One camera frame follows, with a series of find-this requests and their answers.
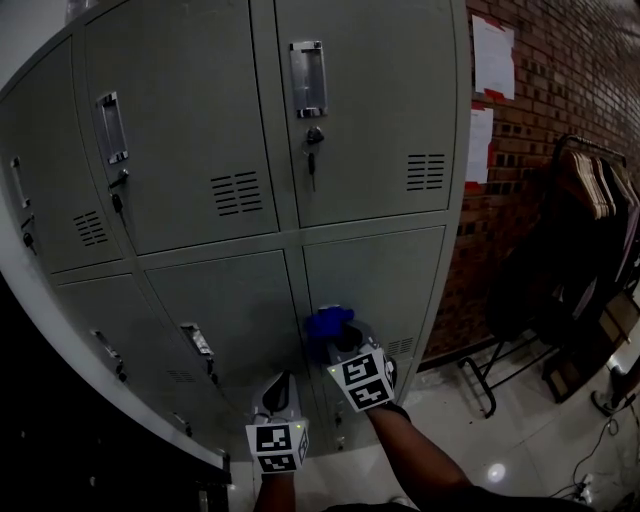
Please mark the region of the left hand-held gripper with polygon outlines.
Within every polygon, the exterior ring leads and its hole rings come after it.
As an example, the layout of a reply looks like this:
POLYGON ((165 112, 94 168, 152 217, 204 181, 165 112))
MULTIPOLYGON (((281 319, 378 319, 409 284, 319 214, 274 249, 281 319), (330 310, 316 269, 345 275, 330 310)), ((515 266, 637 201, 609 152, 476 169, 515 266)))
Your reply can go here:
POLYGON ((253 396, 245 427, 253 460, 263 474, 299 470, 309 448, 309 421, 303 417, 295 376, 283 371, 253 396))

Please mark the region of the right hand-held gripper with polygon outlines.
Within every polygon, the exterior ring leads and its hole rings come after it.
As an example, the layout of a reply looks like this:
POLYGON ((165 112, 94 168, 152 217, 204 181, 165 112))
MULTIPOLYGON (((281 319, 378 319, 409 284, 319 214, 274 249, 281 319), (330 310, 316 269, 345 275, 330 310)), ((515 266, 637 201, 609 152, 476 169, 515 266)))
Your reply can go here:
POLYGON ((355 412, 382 406, 395 398, 394 362, 363 322, 343 322, 327 343, 327 368, 355 412))

